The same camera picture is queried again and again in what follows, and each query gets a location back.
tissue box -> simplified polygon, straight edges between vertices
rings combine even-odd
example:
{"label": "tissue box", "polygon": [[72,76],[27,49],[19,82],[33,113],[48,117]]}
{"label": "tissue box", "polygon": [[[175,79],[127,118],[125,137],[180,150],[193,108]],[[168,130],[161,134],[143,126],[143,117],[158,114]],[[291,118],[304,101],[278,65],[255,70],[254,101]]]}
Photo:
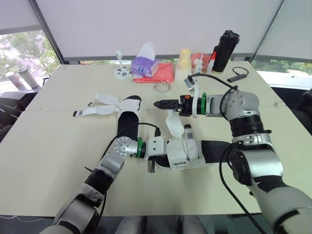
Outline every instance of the tissue box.
{"label": "tissue box", "polygon": [[153,77],[158,71],[158,62],[145,57],[136,57],[131,63],[132,73],[138,77]]}

white strap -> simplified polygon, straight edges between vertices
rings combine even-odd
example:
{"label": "white strap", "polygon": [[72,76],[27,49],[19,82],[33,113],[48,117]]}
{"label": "white strap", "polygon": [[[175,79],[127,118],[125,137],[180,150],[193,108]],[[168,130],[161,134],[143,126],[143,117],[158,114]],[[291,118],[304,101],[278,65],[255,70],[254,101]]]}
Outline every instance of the white strap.
{"label": "white strap", "polygon": [[73,116],[86,116],[91,114],[98,114],[98,115],[109,115],[114,111],[119,111],[119,108],[113,105],[110,106],[97,106],[97,107],[90,107],[83,111],[74,111]]}
{"label": "white strap", "polygon": [[90,102],[88,106],[93,106],[95,104],[104,103],[107,105],[119,105],[118,98],[109,96],[106,94],[97,94],[93,102]]}
{"label": "white strap", "polygon": [[123,112],[130,111],[136,114],[137,118],[141,119],[141,111],[142,111],[142,103],[141,100],[137,99],[125,99],[120,102],[118,113],[118,118],[121,116]]}

black cylinder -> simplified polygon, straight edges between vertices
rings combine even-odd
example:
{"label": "black cylinder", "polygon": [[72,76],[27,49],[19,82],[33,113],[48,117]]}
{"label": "black cylinder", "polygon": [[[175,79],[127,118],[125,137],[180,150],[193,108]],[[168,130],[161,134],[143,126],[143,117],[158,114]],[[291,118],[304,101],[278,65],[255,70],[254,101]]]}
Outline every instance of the black cylinder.
{"label": "black cylinder", "polygon": [[233,137],[265,132],[261,118],[258,115],[232,119],[230,125]]}
{"label": "black cylinder", "polygon": [[104,171],[94,169],[84,183],[95,188],[101,194],[106,194],[113,181],[113,178],[111,178]]}
{"label": "black cylinder", "polygon": [[233,33],[232,30],[227,30],[220,37],[219,45],[216,49],[216,57],[213,66],[214,73],[222,73],[228,63],[230,56],[239,43],[239,34]]}

window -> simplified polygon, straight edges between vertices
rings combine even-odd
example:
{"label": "window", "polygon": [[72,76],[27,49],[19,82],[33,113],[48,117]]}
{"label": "window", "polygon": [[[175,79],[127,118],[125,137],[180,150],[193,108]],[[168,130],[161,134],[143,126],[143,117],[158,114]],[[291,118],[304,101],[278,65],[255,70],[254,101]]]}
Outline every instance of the window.
{"label": "window", "polygon": [[251,65],[273,88],[299,90],[312,88],[312,63],[256,59]]}
{"label": "window", "polygon": [[294,73],[312,76],[312,63],[282,60],[253,60],[252,66],[257,71]]}
{"label": "window", "polygon": [[52,74],[58,65],[59,60],[41,30],[0,35],[0,93],[17,90],[5,76],[7,72],[18,74],[21,67],[27,67],[42,85],[42,78]]}

white table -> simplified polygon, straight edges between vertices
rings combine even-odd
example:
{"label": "white table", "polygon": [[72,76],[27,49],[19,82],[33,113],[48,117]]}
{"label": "white table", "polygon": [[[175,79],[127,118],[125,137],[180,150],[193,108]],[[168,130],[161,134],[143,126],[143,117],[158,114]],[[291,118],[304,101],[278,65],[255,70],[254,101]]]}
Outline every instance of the white table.
{"label": "white table", "polygon": [[[229,62],[223,74],[217,75],[222,80],[235,76],[232,68],[245,67],[249,70],[247,78],[234,82],[242,91],[255,93],[260,106],[284,105],[255,69],[245,61]],[[108,94],[124,99],[133,94],[144,98],[144,109],[156,109],[153,103],[159,99],[179,99],[180,95],[189,94],[183,81],[175,81],[167,93],[154,92],[150,83],[135,83],[132,80],[118,80],[114,76],[117,65],[61,65],[29,104],[26,110],[83,110],[93,101],[95,94]],[[207,78],[197,78],[200,93],[223,94],[228,87]]]}

